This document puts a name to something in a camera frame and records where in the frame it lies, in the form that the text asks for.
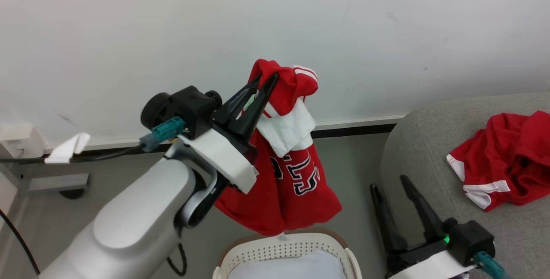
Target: laundry basket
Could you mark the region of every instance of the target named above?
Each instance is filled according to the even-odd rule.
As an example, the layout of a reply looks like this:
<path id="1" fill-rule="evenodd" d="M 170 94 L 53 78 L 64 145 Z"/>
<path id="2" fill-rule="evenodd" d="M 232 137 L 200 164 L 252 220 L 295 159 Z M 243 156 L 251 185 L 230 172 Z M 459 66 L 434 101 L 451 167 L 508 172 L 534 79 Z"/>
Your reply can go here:
<path id="1" fill-rule="evenodd" d="M 227 279 L 229 273 L 244 262 L 296 258 L 318 249 L 340 260 L 347 279 L 363 279 L 357 259 L 344 240 L 330 230 L 318 229 L 237 240 L 221 255 L 212 279 Z"/>

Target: gray ottoman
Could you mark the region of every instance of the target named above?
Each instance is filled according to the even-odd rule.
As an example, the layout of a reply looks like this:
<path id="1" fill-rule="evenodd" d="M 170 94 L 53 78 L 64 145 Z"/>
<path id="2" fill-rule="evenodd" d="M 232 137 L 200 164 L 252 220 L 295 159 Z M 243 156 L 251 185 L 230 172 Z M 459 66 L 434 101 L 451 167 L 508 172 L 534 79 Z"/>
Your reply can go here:
<path id="1" fill-rule="evenodd" d="M 410 245 L 424 240 L 423 229 L 401 187 L 401 174 L 410 177 L 442 220 L 476 220 L 493 233 L 495 258 L 515 279 L 550 278 L 550 196 L 485 212 L 464 195 L 446 162 L 446 155 L 485 128 L 489 117 L 537 110 L 550 112 L 550 92 L 446 101 L 411 112 L 397 124 L 385 145 L 381 175 L 397 227 Z M 488 278 L 478 270 L 471 277 Z"/>

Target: power outlet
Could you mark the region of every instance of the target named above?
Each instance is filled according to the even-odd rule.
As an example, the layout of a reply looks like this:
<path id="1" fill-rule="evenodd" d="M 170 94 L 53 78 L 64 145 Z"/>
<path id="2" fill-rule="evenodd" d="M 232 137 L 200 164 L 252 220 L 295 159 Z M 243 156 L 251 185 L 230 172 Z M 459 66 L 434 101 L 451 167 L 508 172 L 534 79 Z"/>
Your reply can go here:
<path id="1" fill-rule="evenodd" d="M 41 157 L 46 149 L 44 138 L 33 126 L 0 128 L 0 144 L 14 158 Z"/>

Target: black rubber foot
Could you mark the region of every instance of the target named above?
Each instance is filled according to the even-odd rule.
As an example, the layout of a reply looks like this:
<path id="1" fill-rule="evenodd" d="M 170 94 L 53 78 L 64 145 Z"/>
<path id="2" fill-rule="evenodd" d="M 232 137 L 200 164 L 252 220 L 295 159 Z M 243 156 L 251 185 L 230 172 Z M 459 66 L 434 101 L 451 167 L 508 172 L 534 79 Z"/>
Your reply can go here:
<path id="1" fill-rule="evenodd" d="M 69 200 L 77 200 L 84 195 L 84 189 L 59 191 L 59 194 L 63 195 L 63 197 Z"/>

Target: robotic arm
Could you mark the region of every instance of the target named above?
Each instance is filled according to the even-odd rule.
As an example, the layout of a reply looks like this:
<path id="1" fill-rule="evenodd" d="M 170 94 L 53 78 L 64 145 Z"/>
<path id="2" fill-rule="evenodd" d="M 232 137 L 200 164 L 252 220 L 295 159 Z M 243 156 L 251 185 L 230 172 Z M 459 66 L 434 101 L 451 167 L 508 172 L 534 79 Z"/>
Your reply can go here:
<path id="1" fill-rule="evenodd" d="M 183 133 L 39 278 L 149 278 L 180 243 L 182 229 L 198 225 L 228 185 L 248 193 L 256 182 L 257 152 L 249 140 L 277 78 L 259 91 L 257 78 L 223 105 L 214 91 L 203 94 L 192 86 L 153 97 L 141 115 L 144 126 L 155 130 L 179 117 Z"/>

